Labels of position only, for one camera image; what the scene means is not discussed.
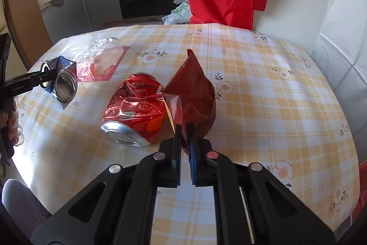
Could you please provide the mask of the person's left hand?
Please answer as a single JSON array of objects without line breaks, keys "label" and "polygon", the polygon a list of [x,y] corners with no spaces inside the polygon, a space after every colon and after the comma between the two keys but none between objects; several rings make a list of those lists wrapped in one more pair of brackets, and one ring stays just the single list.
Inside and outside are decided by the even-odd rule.
[{"label": "person's left hand", "polygon": [[1,108],[1,129],[7,128],[8,139],[13,146],[19,146],[24,142],[24,136],[22,133],[22,126],[19,124],[18,114],[18,100],[14,98],[12,100],[12,110],[8,113]]}]

